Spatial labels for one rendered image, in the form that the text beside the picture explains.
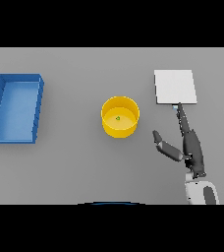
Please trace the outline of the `blue rectangular tray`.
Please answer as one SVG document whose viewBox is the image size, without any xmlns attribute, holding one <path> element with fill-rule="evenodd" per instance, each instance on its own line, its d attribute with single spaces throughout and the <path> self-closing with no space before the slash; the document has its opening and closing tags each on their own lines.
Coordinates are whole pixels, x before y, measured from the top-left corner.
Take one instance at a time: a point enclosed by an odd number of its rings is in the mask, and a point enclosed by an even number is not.
<svg viewBox="0 0 224 252">
<path fill-rule="evenodd" d="M 34 144 L 44 81 L 40 74 L 0 74 L 0 144 Z"/>
</svg>

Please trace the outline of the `pale square measuring scale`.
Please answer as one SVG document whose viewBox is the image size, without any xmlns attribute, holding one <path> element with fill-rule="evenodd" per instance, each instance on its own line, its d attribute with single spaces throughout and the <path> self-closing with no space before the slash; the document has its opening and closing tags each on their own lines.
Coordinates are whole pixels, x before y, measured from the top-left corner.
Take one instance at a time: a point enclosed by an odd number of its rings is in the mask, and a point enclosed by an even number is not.
<svg viewBox="0 0 224 252">
<path fill-rule="evenodd" d="M 192 70 L 154 70 L 157 104 L 197 104 Z"/>
</svg>

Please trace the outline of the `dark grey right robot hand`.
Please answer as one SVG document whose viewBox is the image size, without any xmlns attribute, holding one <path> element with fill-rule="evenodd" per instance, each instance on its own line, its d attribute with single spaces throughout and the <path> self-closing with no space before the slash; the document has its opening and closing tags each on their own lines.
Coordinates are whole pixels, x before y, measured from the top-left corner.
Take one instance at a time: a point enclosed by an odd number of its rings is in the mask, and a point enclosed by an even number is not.
<svg viewBox="0 0 224 252">
<path fill-rule="evenodd" d="M 193 179 L 205 177 L 206 172 L 201 143 L 196 131 L 190 128 L 187 115 L 181 103 L 177 105 L 177 118 L 183 138 L 183 149 L 179 150 L 170 145 L 162 139 L 161 135 L 156 130 L 153 130 L 152 135 L 156 149 L 173 161 L 179 162 L 183 160 L 185 162 L 185 167 L 193 174 Z"/>
</svg>

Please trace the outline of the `yellow round bowl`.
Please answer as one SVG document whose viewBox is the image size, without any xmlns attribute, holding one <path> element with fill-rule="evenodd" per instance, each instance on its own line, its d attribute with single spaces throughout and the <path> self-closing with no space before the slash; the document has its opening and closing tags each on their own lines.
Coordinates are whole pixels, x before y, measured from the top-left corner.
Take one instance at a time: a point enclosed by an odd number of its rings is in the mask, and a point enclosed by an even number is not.
<svg viewBox="0 0 224 252">
<path fill-rule="evenodd" d="M 128 138 L 137 129 L 140 109 L 137 103 L 127 96 L 112 96 L 106 100 L 100 111 L 104 132 L 112 138 Z"/>
</svg>

